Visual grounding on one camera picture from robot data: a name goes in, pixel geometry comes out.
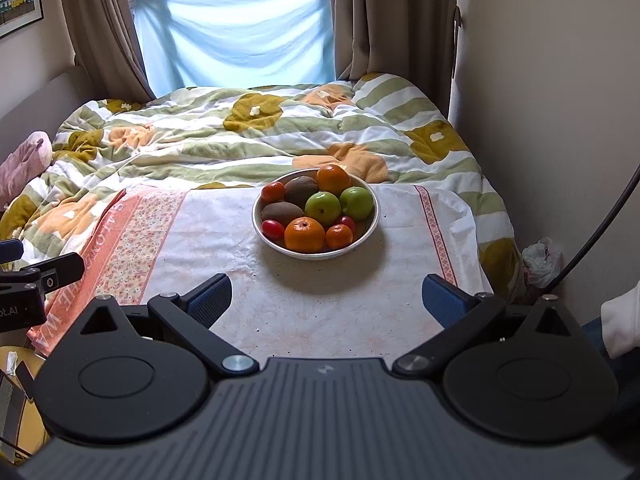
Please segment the white sleeve forearm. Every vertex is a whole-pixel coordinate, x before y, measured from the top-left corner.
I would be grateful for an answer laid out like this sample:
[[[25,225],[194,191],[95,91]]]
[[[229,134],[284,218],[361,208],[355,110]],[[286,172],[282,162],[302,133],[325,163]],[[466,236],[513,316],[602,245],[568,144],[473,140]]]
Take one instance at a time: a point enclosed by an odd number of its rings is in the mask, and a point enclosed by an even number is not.
[[[602,340],[611,359],[639,347],[640,283],[601,306]]]

